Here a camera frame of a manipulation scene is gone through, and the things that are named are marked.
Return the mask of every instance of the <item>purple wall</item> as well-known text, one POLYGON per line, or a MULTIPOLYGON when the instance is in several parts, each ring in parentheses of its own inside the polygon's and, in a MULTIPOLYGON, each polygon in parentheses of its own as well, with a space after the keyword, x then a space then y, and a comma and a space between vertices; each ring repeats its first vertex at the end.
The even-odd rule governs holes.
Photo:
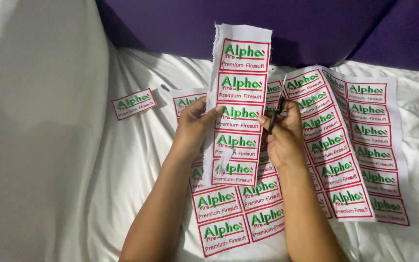
POLYGON ((211 59, 214 22, 274 30, 272 63, 419 70, 419 1, 97 0, 117 46, 211 59))

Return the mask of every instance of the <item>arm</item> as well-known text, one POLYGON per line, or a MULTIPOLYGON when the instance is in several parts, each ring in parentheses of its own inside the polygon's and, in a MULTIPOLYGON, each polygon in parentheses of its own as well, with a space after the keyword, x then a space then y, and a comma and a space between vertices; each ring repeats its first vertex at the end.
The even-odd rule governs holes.
MULTIPOLYGON (((266 144, 271 163, 279 172, 288 253, 295 262, 343 261, 306 166, 300 110, 295 102, 286 102, 284 107, 288 116, 277 119, 266 144)), ((258 121, 268 129, 267 117, 258 121)))
POLYGON ((217 107, 202 117, 205 106, 206 97, 203 97, 182 111, 171 150, 151 193, 130 226, 119 262, 169 261, 173 257, 190 166, 199 153, 206 130, 222 112, 222 108, 217 107))

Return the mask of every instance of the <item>black scissors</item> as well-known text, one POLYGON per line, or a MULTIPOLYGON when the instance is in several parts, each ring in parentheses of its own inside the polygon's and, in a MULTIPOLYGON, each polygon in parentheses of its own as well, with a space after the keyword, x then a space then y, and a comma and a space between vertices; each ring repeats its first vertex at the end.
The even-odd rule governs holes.
POLYGON ((268 128, 268 135, 272 135, 272 128, 274 127, 274 123, 276 122, 277 115, 282 113, 282 110, 284 109, 282 107, 282 104, 284 104, 284 100, 285 98, 282 95, 280 95, 279 101, 277 102, 276 110, 274 110, 271 115, 271 121, 269 122, 268 128))

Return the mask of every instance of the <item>hand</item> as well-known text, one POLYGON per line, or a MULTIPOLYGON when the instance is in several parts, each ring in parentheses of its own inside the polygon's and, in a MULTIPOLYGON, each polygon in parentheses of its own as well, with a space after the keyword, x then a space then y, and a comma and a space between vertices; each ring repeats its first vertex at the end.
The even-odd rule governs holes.
POLYGON ((205 112, 205 108, 206 97, 202 97, 182 110, 176 136, 171 147, 173 154, 190 161, 198 156, 206 132, 214 126, 214 122, 223 112, 223 107, 217 106, 202 116, 201 114, 205 112))
MULTIPOLYGON (((280 171, 288 172, 292 167, 306 166, 306 160, 298 104, 294 101, 285 101, 283 108, 287 110, 287 116, 277 117, 272 135, 264 132, 264 141, 268 147, 271 164, 280 171)), ((258 122, 268 130, 270 124, 268 117, 259 116, 258 122)))

